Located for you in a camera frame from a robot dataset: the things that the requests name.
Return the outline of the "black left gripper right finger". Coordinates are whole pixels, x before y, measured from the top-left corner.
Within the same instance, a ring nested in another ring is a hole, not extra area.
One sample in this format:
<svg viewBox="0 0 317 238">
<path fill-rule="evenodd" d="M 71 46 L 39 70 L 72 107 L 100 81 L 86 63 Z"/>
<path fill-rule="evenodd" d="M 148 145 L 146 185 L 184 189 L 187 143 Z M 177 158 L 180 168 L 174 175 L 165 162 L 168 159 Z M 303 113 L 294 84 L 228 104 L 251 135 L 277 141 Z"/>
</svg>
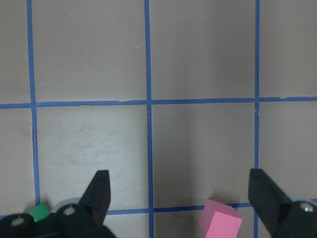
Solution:
<svg viewBox="0 0 317 238">
<path fill-rule="evenodd" d="M 289 197 L 262 169 L 250 169 L 248 199 L 272 238 L 315 238 L 317 206 Z"/>
</svg>

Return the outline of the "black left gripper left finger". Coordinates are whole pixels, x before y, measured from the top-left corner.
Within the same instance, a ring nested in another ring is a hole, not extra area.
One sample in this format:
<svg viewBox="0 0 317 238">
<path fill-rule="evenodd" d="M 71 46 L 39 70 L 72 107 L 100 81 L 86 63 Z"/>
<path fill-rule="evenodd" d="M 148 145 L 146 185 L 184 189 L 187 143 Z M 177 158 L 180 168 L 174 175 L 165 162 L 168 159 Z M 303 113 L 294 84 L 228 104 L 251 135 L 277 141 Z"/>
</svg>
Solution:
<svg viewBox="0 0 317 238">
<path fill-rule="evenodd" d="M 111 201 L 108 170 L 99 170 L 78 203 L 35 218 L 34 212 L 6 216 L 0 221 L 2 238 L 114 238 L 104 226 Z"/>
</svg>

